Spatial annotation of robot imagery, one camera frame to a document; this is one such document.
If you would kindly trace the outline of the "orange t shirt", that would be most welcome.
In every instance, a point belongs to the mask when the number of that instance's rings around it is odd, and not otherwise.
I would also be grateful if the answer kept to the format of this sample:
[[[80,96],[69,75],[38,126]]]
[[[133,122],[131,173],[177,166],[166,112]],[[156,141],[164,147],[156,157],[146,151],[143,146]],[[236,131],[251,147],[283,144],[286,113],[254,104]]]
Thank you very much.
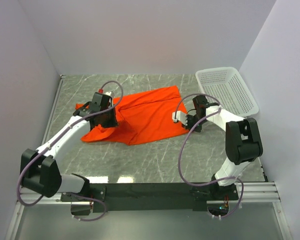
[[[172,114],[187,110],[177,86],[125,95],[115,108],[117,127],[100,125],[82,136],[84,143],[117,142],[128,146],[146,144],[188,133],[181,123],[174,123]]]

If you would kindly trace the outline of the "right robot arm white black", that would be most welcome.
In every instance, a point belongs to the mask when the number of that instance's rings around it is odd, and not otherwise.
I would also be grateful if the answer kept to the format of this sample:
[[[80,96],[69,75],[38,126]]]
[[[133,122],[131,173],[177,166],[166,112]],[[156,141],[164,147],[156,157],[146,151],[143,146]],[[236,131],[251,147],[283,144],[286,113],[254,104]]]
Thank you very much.
[[[209,185],[210,195],[222,198],[231,192],[243,170],[263,154],[258,124],[254,118],[237,116],[217,102],[208,102],[204,95],[195,96],[192,102],[195,114],[186,115],[185,129],[199,133],[203,124],[211,122],[225,132],[226,159],[211,178],[219,181]]]

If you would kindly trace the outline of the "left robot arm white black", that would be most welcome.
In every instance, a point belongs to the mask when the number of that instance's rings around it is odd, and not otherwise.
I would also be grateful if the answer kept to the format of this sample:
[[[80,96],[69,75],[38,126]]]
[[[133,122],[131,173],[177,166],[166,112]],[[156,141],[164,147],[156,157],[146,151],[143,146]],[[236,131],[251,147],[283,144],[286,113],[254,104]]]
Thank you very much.
[[[37,149],[21,155],[18,187],[50,198],[57,193],[74,193],[87,197],[90,181],[78,174],[62,174],[59,162],[94,127],[117,127],[114,94],[95,92],[92,100],[74,111],[65,126]]]

